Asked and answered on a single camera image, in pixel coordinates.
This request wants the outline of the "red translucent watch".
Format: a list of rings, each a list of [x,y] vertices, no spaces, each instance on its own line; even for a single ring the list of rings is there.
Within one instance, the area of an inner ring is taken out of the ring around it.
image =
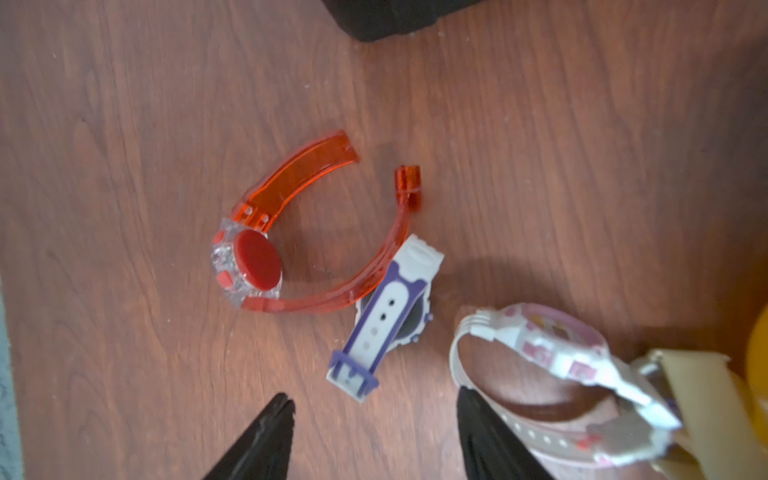
[[[358,274],[329,291],[283,299],[283,264],[268,238],[273,224],[298,194],[320,178],[359,161],[346,132],[339,130],[298,150],[238,200],[211,242],[214,277],[236,307],[270,314],[336,311],[382,282],[405,243],[410,215],[421,207],[417,165],[402,165],[394,172],[397,211],[382,247]]]

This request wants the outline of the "yellow plastic tray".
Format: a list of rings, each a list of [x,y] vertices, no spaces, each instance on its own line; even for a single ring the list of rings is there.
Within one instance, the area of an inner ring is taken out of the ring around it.
[[[767,307],[750,332],[746,351],[746,381],[764,416],[767,416]]]

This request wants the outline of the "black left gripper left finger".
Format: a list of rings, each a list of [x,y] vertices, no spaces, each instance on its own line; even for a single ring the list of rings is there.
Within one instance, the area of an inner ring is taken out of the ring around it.
[[[287,394],[276,394],[203,479],[286,480],[295,412]]]

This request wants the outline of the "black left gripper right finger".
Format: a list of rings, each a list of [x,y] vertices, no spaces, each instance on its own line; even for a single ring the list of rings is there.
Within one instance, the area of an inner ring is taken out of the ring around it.
[[[476,390],[459,389],[457,421],[469,480],[553,480]]]

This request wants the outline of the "tan wooden watch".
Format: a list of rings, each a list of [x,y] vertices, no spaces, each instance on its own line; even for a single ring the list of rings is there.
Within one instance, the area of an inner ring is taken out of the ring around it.
[[[632,366],[665,394],[683,428],[651,466],[666,479],[767,477],[767,375],[751,383],[715,352],[653,350]]]

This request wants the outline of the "white strap watch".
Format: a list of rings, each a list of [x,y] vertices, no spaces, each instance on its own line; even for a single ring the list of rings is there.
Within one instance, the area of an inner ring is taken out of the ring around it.
[[[518,303],[463,318],[451,344],[449,366],[457,386],[473,388],[458,350],[468,335],[498,342],[554,377],[609,389],[631,404],[631,410],[617,418],[568,432],[519,416],[485,395],[503,425],[539,458],[581,468],[650,461],[665,455],[683,426],[650,382],[610,353],[602,334],[563,311]]]

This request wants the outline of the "purple white toy watch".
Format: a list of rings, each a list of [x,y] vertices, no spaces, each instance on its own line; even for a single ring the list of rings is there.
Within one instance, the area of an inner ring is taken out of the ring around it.
[[[354,328],[332,353],[326,379],[362,403],[379,386],[376,370],[385,355],[418,341],[433,319],[432,284],[444,254],[410,235],[374,291],[356,303]]]

